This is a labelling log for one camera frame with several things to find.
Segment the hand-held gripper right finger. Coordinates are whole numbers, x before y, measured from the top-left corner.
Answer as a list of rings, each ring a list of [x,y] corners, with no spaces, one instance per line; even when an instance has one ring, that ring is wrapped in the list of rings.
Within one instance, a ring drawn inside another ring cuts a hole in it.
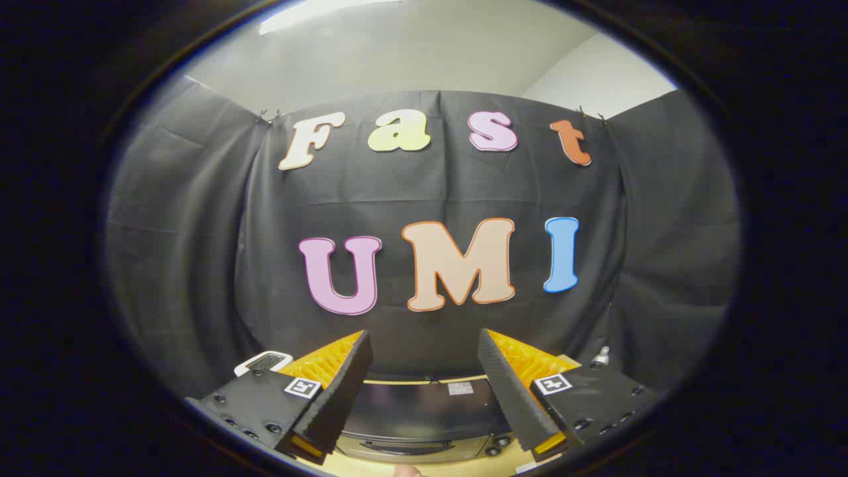
[[[605,358],[582,365],[490,329],[480,331],[478,360],[521,449],[537,462],[608,441],[659,401]]]

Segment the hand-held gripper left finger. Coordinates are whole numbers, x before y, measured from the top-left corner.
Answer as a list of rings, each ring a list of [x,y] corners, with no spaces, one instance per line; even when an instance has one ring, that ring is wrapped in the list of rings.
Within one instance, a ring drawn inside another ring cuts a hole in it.
[[[372,357],[366,330],[296,360],[267,350],[236,366],[224,386],[187,404],[264,452],[321,465],[335,450]]]

